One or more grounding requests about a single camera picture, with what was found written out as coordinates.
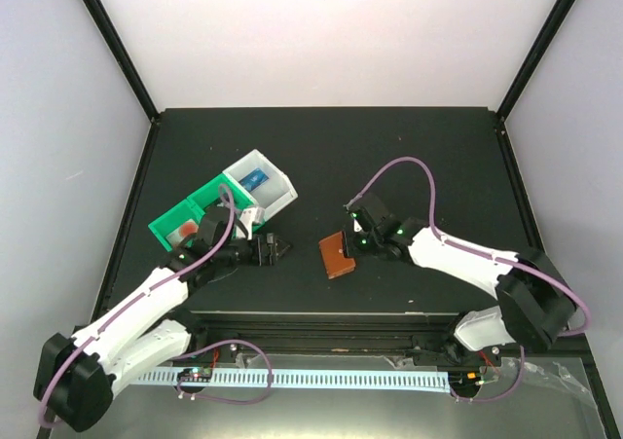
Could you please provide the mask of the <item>brown leather card holder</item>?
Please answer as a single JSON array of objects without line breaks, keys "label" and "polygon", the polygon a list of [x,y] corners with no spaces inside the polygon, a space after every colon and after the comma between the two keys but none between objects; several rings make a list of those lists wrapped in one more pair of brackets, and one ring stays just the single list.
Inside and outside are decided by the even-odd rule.
[{"label": "brown leather card holder", "polygon": [[355,260],[345,254],[344,237],[343,232],[337,232],[323,238],[318,244],[323,266],[329,279],[350,274],[356,268]]}]

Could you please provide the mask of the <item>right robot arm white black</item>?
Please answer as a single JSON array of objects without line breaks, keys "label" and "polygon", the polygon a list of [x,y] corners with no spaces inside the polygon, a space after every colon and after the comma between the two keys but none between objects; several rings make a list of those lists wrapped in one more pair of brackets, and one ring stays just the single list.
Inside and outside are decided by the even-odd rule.
[{"label": "right robot arm white black", "polygon": [[536,249],[523,255],[449,236],[424,220],[395,215],[372,193],[345,210],[352,221],[342,232],[346,256],[374,255],[434,270],[495,299],[487,309],[460,314],[448,334],[419,343],[427,355],[438,355],[451,366],[508,344],[545,352],[578,308],[551,260]]}]

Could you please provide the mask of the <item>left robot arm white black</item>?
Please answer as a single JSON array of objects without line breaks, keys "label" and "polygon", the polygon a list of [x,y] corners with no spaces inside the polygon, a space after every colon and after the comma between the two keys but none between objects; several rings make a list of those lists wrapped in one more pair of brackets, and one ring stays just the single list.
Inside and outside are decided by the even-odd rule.
[{"label": "left robot arm white black", "polygon": [[165,260],[124,300],[70,336],[42,346],[33,395],[41,426],[94,426],[132,381],[171,359],[197,360],[209,338],[184,302],[224,269],[273,266],[292,245],[253,231],[258,207],[233,212],[208,207],[197,225],[184,226]]}]

